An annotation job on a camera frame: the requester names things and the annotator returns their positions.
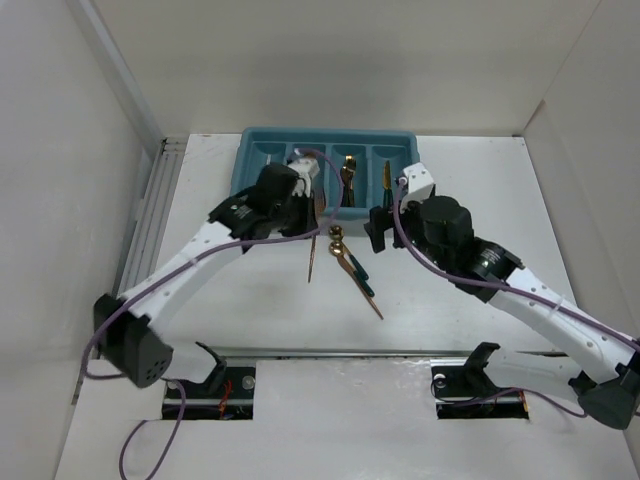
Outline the rose gold fork all metal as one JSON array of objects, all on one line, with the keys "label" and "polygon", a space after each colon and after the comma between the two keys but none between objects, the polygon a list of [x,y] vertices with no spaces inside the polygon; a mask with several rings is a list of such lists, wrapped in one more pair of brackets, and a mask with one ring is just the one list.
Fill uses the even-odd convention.
[{"label": "rose gold fork all metal", "polygon": [[[316,224],[320,224],[320,218],[326,208],[326,196],[324,189],[321,187],[315,188],[313,190],[314,195],[314,218],[316,220]],[[310,246],[310,255],[309,255],[309,264],[308,264],[308,274],[307,274],[307,282],[310,283],[312,280],[313,267],[316,255],[316,244],[317,244],[317,236],[314,235],[311,237],[311,246]]]}]

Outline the gold knife green handle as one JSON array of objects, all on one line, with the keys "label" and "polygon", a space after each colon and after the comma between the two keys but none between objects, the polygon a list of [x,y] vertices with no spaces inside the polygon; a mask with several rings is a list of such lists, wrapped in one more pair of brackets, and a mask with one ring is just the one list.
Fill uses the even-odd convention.
[{"label": "gold knife green handle", "polygon": [[383,207],[390,208],[393,204],[393,192],[392,192],[392,179],[391,179],[391,165],[387,160],[384,163],[383,169]]}]

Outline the gold spoon green handle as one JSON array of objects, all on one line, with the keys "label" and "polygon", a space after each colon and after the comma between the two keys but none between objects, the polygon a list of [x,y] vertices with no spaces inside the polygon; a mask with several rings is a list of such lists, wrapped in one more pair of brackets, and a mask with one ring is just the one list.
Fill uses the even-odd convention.
[{"label": "gold spoon green handle", "polygon": [[334,225],[329,227],[328,232],[329,232],[329,237],[333,241],[338,241],[338,242],[343,244],[344,250],[345,250],[345,253],[346,253],[347,257],[351,261],[351,263],[354,266],[355,270],[362,277],[362,279],[363,280],[368,280],[369,279],[369,275],[368,275],[367,271],[364,269],[364,267],[357,260],[355,255],[349,250],[349,248],[344,243],[344,230],[343,230],[343,228],[340,225],[334,224]]}]

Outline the rose gold fork green handle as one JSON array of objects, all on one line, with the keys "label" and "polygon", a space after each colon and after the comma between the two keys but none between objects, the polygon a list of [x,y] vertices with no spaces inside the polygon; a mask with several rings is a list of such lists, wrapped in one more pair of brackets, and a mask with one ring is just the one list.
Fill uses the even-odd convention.
[{"label": "rose gold fork green handle", "polygon": [[342,207],[352,207],[352,171],[346,166],[340,170],[340,176],[343,183],[343,195],[341,200]]}]

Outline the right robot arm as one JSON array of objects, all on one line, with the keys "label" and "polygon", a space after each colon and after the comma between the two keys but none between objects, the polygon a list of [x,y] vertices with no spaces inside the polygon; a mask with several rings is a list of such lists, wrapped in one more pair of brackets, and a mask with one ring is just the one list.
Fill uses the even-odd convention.
[{"label": "right robot arm", "polygon": [[464,362],[443,360],[432,388],[465,408],[515,390],[575,403],[580,416],[626,429],[639,414],[639,342],[587,315],[554,292],[515,254],[476,236],[468,209],[431,195],[404,207],[377,206],[364,229],[374,252],[406,248],[459,290],[521,321],[559,348],[557,356],[480,343]]}]

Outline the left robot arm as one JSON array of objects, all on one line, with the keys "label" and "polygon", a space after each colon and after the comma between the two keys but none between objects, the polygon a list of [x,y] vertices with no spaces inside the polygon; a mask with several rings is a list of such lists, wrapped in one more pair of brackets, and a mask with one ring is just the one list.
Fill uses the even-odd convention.
[{"label": "left robot arm", "polygon": [[171,345],[164,336],[184,304],[252,246],[303,237],[317,229],[318,162],[302,157],[265,166],[256,181],[221,202],[184,247],[119,297],[101,296],[94,328],[101,354],[139,388],[161,378],[188,381],[201,396],[223,387],[222,358],[201,342]]}]

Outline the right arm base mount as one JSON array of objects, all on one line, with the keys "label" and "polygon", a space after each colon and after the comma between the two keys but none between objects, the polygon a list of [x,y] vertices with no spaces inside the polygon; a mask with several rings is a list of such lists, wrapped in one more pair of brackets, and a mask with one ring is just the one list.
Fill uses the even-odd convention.
[{"label": "right arm base mount", "polygon": [[529,419],[524,395],[497,387],[485,372],[499,349],[496,343],[482,342],[466,359],[431,362],[430,390],[439,420]]}]

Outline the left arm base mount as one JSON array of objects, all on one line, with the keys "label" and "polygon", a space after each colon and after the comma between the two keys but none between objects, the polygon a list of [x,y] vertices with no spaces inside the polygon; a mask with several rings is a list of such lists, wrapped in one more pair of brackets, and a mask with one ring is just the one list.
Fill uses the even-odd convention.
[{"label": "left arm base mount", "polygon": [[180,379],[185,391],[184,420],[246,421],[254,414],[256,363],[219,355],[200,342],[196,345],[216,361],[204,383]]}]

